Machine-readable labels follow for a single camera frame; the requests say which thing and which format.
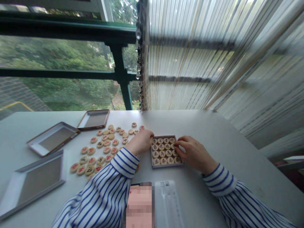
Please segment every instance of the phone screen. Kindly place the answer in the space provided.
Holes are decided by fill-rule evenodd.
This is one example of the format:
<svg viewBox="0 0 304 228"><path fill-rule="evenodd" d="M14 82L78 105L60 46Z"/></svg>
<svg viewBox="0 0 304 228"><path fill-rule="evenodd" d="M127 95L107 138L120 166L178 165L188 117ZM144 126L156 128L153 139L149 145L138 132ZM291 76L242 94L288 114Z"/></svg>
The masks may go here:
<svg viewBox="0 0 304 228"><path fill-rule="evenodd" d="M154 197L151 183L141 183L130 187L126 208L126 228L155 228Z"/></svg>

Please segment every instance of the striped shirt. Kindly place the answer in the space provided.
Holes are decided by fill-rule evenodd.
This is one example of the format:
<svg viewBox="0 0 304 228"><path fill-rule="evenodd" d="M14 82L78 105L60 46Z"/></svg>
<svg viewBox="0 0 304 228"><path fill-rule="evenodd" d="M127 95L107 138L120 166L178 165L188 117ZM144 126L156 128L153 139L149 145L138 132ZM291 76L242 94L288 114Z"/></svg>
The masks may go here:
<svg viewBox="0 0 304 228"><path fill-rule="evenodd" d="M131 179L139 160L122 148L84 189L68 200L52 227L123 227ZM222 165L203 178L218 197L229 227L295 227L268 208Z"/></svg>

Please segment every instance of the green metal frame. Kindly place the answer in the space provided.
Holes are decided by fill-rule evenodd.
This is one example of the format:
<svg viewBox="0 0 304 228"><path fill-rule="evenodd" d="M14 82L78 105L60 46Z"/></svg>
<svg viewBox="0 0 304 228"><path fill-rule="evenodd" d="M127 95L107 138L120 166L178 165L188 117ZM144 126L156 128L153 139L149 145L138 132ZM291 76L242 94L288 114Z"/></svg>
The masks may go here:
<svg viewBox="0 0 304 228"><path fill-rule="evenodd" d="M136 73L128 72L123 48L136 42L135 25L108 23L84 18L70 18L32 13L0 13L0 35L41 37L67 40L100 41L110 47L114 72L0 69L0 77L109 79L120 84L126 110L132 110L130 81Z"/></svg>

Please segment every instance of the person's left hand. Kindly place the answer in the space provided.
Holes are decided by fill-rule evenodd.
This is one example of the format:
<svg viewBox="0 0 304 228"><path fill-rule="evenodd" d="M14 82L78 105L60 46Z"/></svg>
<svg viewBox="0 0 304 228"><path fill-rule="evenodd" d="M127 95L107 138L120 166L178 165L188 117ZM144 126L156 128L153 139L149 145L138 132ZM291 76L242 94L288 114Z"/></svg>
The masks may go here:
<svg viewBox="0 0 304 228"><path fill-rule="evenodd" d="M154 133L150 130L140 130L131 141L124 146L134 156L141 154L149 149L152 145Z"/></svg>

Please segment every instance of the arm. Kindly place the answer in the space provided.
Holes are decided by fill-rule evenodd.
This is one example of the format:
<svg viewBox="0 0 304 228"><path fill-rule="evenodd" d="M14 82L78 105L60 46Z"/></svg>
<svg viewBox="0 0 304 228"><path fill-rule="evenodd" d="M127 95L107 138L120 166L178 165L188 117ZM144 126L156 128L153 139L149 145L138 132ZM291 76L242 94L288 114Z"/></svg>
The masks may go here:
<svg viewBox="0 0 304 228"><path fill-rule="evenodd" d="M63 205L52 227L121 227L131 179L139 163L135 156L151 146L153 136L148 130L134 136L109 165Z"/></svg>
<svg viewBox="0 0 304 228"><path fill-rule="evenodd" d="M205 174L203 179L212 195L219 199L228 227L296 227L253 195L194 138L183 136L175 145L177 153L186 162Z"/></svg>

